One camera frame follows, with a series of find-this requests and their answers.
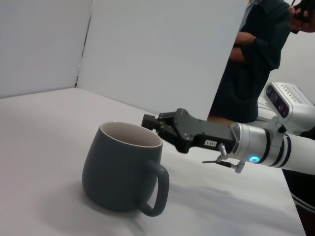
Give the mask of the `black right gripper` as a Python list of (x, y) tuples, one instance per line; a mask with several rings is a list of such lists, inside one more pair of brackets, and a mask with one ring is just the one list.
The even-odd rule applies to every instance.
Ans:
[[(230, 153), (236, 144), (230, 127), (194, 118), (184, 109), (160, 113), (157, 117), (145, 114), (141, 126), (157, 130), (160, 138), (174, 144), (181, 153), (188, 153), (193, 147), (218, 151), (220, 144)], [(178, 135), (175, 142), (174, 129)]]

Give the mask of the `bystander bare hand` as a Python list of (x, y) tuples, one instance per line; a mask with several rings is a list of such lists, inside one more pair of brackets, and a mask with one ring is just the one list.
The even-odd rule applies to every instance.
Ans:
[(306, 33), (312, 33), (315, 31), (315, 12), (313, 12), (313, 15), (310, 17), (308, 11), (304, 11), (303, 16), (309, 18), (309, 21), (303, 22), (295, 17), (296, 15), (302, 13), (301, 8), (295, 9), (294, 6), (291, 6), (288, 11), (291, 14), (289, 25), (292, 30), (302, 31)]

